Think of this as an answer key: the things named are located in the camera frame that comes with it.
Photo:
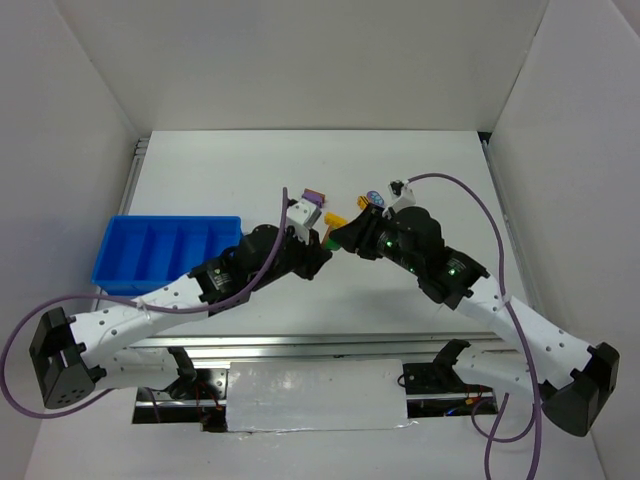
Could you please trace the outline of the purple lego brick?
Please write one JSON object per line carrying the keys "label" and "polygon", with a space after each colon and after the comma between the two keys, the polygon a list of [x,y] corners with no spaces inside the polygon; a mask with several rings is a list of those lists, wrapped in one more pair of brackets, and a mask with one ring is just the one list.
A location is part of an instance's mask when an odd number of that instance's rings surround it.
{"label": "purple lego brick", "polygon": [[323,208],[326,202],[326,196],[323,193],[308,188],[304,189],[302,197],[318,208]]}

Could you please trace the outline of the purple oval lego blue print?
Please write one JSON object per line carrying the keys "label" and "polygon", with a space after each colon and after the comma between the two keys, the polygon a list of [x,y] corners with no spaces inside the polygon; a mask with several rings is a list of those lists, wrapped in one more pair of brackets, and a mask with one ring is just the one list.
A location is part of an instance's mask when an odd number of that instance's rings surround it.
{"label": "purple oval lego blue print", "polygon": [[385,200],[378,191],[375,191],[375,190],[368,191],[366,194],[366,199],[370,204],[373,204],[382,208],[385,207]]}

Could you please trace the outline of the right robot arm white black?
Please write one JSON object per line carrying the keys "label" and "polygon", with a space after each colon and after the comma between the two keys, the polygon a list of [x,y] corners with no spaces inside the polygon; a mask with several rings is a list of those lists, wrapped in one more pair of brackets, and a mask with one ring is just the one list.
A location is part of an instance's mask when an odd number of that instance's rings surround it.
{"label": "right robot arm white black", "polygon": [[619,352],[572,336],[515,297],[468,255],[445,244],[440,224],[417,206],[385,217],[369,205],[330,239],[367,260],[386,258],[413,274],[433,302],[479,322],[523,355],[502,361],[451,340],[433,368],[447,385],[483,385],[528,397],[564,432],[583,437],[616,387]]}

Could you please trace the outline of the green lego brick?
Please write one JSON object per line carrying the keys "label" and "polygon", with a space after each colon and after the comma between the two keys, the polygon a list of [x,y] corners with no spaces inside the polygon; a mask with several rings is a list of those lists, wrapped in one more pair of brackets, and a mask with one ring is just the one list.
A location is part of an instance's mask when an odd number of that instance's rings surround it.
{"label": "green lego brick", "polygon": [[335,241],[331,240],[330,238],[327,238],[324,243],[323,246],[330,251],[337,251],[340,249],[340,245],[338,243],[336,243]]}

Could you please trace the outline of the yellow striped lego brick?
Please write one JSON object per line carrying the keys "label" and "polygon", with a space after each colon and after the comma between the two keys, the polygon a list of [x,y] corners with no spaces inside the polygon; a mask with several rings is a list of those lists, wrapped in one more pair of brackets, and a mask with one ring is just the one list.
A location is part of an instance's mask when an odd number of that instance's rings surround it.
{"label": "yellow striped lego brick", "polygon": [[357,198],[357,206],[361,209],[361,210],[365,210],[369,205],[371,205],[372,202],[370,201],[370,199],[366,196],[359,196]]}

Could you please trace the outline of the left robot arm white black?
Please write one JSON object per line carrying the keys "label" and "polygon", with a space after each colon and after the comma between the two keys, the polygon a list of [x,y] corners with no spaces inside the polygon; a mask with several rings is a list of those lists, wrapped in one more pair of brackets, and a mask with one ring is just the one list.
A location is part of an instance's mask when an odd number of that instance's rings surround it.
{"label": "left robot arm white black", "polygon": [[238,245],[177,280],[132,299],[108,298],[101,311],[68,315],[59,301],[43,312],[29,347],[45,408],[61,410],[96,390],[142,385],[164,390],[197,377],[183,348],[138,354],[132,345],[246,303],[251,294],[290,273],[311,280],[331,259],[318,233],[300,239],[293,227],[260,225]]}

